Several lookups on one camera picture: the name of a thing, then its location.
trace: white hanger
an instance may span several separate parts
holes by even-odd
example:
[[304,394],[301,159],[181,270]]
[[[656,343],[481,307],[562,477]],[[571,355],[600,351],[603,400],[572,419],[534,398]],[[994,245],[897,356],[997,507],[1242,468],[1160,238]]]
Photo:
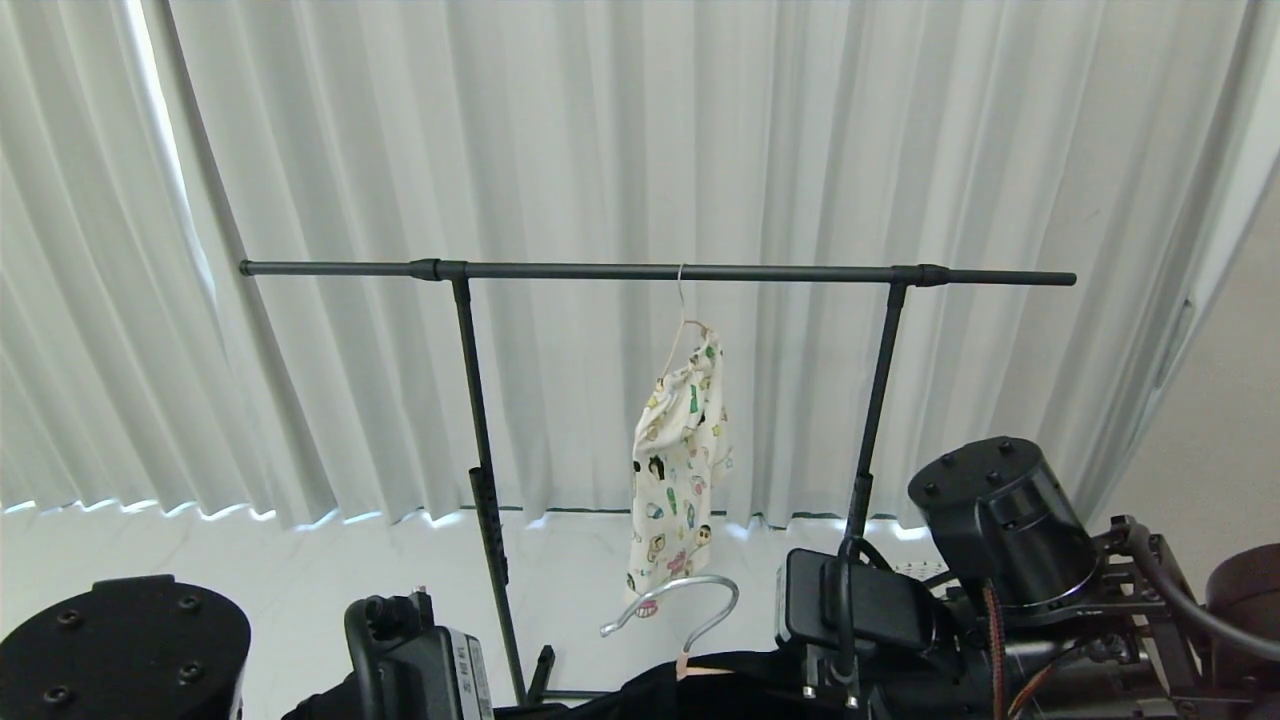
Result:
[[680,652],[680,656],[676,657],[676,679],[682,680],[685,679],[686,675],[728,675],[731,673],[730,670],[721,670],[718,667],[689,666],[689,651],[694,647],[694,643],[698,642],[698,638],[705,635],[716,625],[719,625],[723,619],[728,618],[730,612],[733,612],[733,607],[737,606],[737,596],[739,596],[737,583],[721,575],[694,575],[692,578],[676,578],[672,580],[667,580],[666,583],[653,588],[652,591],[631,601],[631,605],[628,605],[627,609],[622,611],[622,615],[616,621],[609,623],[607,625],[600,625],[600,637],[607,638],[613,633],[618,632],[618,629],[621,629],[622,625],[626,625],[627,620],[630,620],[631,616],[635,615],[636,611],[640,610],[640,606],[644,605],[645,602],[655,600],[659,596],[666,594],[673,589],[680,589],[687,585],[700,585],[704,583],[714,583],[717,585],[723,585],[728,588],[730,593],[732,594],[728,598],[728,603],[724,607],[722,607],[719,612],[713,615],[710,620],[703,623],[696,629],[694,629],[692,633],[689,634],[689,639],[685,641],[685,648]]
[[699,328],[703,329],[703,333],[712,332],[710,328],[699,323],[698,320],[690,320],[685,318],[685,284],[681,279],[681,275],[684,274],[685,274],[685,264],[681,263],[680,269],[676,270],[676,292],[680,293],[680,327],[676,328],[676,340],[671,343],[671,354],[667,355],[667,364],[662,366],[662,374],[658,375],[659,378],[667,377],[667,370],[671,369],[671,361],[676,359],[676,348],[680,347],[680,334],[685,332],[685,327],[698,325]]

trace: curtain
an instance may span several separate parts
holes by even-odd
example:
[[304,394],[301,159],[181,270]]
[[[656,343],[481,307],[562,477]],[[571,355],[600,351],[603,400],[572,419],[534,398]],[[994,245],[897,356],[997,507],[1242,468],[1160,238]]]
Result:
[[0,6],[0,501],[271,503],[123,4]]

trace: screw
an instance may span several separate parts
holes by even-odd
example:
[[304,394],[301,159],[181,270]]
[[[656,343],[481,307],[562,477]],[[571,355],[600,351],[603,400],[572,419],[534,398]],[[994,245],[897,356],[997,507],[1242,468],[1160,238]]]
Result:
[[178,670],[178,682],[191,684],[205,676],[205,666],[200,662],[188,662]]
[[64,610],[58,615],[58,624],[67,630],[74,630],[84,624],[84,616],[78,610]]
[[61,707],[72,701],[72,691],[67,685],[56,685],[45,691],[45,702],[54,707]]

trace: curtain fold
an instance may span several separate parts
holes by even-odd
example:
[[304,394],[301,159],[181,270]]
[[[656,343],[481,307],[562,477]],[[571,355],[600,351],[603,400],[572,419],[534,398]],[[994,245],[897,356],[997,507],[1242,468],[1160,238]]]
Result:
[[[174,172],[120,5],[5,8],[0,138],[20,192],[4,405],[20,429],[0,489],[248,502],[287,524],[460,506],[475,439],[458,331],[447,286],[246,281],[244,256],[1075,272],[1069,290],[910,292],[872,511],[918,524],[911,474],[1009,433],[1046,448],[1087,515],[1149,420],[1204,259],[1239,240],[1208,232],[1203,205],[1261,92],[1233,82],[1275,35],[1245,32],[1242,1],[142,9]],[[104,18],[114,36],[67,35]],[[36,42],[49,32],[64,38]],[[136,106],[105,104],[106,76]],[[55,92],[79,122],[41,129]],[[1252,147],[1274,163],[1274,145]],[[472,291],[503,505],[627,507],[673,283]],[[886,290],[684,292],[727,356],[737,464],[717,506],[844,515]],[[46,307],[61,324],[42,327]],[[65,365],[37,377],[49,363]],[[77,484],[95,474],[118,480]]]

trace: black metal rack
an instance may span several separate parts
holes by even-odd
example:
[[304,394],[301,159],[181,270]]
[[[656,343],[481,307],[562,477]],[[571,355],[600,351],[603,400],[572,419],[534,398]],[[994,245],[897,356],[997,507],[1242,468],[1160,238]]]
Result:
[[635,265],[635,264],[573,264],[573,263],[467,263],[462,260],[415,260],[410,263],[259,263],[243,260],[243,275],[357,275],[406,277],[421,281],[447,281],[453,286],[453,302],[458,310],[458,329],[462,337],[462,356],[466,364],[467,391],[471,397],[471,418],[475,425],[476,450],[480,465],[472,468],[471,493],[475,498],[480,537],[484,542],[489,580],[493,585],[502,642],[507,655],[516,702],[538,705],[544,700],[584,700],[605,693],[589,691],[553,691],[547,684],[556,651],[543,646],[538,655],[538,667],[527,691],[516,646],[516,630],[507,597],[507,555],[502,541],[502,521],[498,514],[498,492],[493,475],[493,455],[489,447],[489,421],[484,409],[480,380],[480,357],[476,350],[475,318],[471,314],[471,279],[602,279],[602,281],[733,281],[733,282],[806,282],[806,283],[883,283],[890,286],[884,309],[876,374],[867,407],[861,446],[854,477],[854,491],[849,501],[845,537],[861,541],[870,507],[873,475],[870,473],[876,433],[879,429],[884,406],[897,325],[906,304],[909,287],[941,284],[1018,284],[1018,286],[1071,286],[1074,273],[1043,273],[1023,270],[952,270],[941,265],[891,265],[882,268],[858,266],[806,266],[806,265]]

